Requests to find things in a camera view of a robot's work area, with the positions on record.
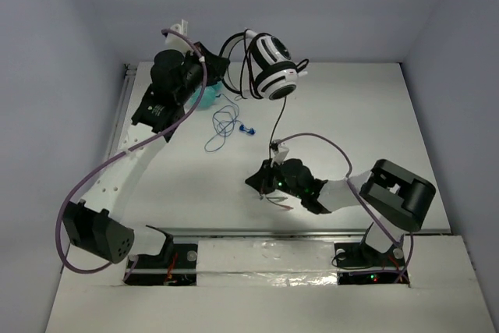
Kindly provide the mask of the white black headphones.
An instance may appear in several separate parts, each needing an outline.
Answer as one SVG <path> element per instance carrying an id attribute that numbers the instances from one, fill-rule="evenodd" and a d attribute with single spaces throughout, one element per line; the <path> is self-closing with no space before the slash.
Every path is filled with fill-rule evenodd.
<path id="1" fill-rule="evenodd" d="M 250 29 L 229 37 L 219 56 L 230 58 L 241 41 L 245 43 L 243 61 L 248 66 L 249 92 L 254 98 L 275 101 L 287 97 L 296 90 L 299 78 L 307 74 L 309 59 L 293 62 L 289 50 L 278 38 Z"/>

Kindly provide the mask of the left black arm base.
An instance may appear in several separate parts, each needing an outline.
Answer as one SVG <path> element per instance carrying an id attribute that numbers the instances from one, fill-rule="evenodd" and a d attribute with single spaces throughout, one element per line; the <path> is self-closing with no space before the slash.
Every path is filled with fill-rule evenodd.
<path id="1" fill-rule="evenodd" d="M 164 237 L 158 255 L 140 254 L 128 260 L 123 282 L 128 286 L 196 286 L 198 243 L 180 242 L 163 229 L 147 226 Z"/>

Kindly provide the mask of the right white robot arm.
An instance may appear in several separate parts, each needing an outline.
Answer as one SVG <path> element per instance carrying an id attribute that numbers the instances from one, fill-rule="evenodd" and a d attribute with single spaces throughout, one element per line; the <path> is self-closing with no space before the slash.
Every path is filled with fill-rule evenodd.
<path id="1" fill-rule="evenodd" d="M 318 179 L 297 158 L 268 159 L 245 184 L 261 196 L 279 191 L 295 197 L 315 215 L 361 206 L 373 221 L 359 245 L 361 258 L 370 265 L 401 248 L 404 234 L 420 231 L 436 195 L 433 183 L 387 159 L 341 180 Z"/>

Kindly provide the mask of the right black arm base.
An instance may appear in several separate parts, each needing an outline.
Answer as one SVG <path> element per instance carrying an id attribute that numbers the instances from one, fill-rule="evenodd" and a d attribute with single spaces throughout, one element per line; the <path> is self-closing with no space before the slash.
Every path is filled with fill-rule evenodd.
<path id="1" fill-rule="evenodd" d="M 402 243 L 395 245 L 388 241 L 386 250 L 377 250 L 373 245 L 384 246 L 380 239 L 370 234 L 372 224 L 359 242 L 340 242 L 334 244 L 335 254 L 331 265 L 338 271 L 339 285 L 410 285 Z"/>

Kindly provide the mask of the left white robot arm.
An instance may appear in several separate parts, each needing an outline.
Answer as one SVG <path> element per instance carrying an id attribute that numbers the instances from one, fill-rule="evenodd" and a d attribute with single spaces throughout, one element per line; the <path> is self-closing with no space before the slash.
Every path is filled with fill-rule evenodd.
<path id="1" fill-rule="evenodd" d="M 168 144 L 176 129 L 192 114 L 186 102 L 197 90 L 219 82 L 228 58 L 208 51 L 200 42 L 188 50 L 169 48 L 156 54 L 150 83 L 131 117 L 116 154 L 83 178 L 95 181 L 77 201 L 70 192 L 58 213 L 56 231 L 107 265 L 129 255 L 147 255 L 156 266 L 165 266 L 173 247 L 162 236 L 138 232 L 122 224 L 124 210 L 148 165 Z"/>

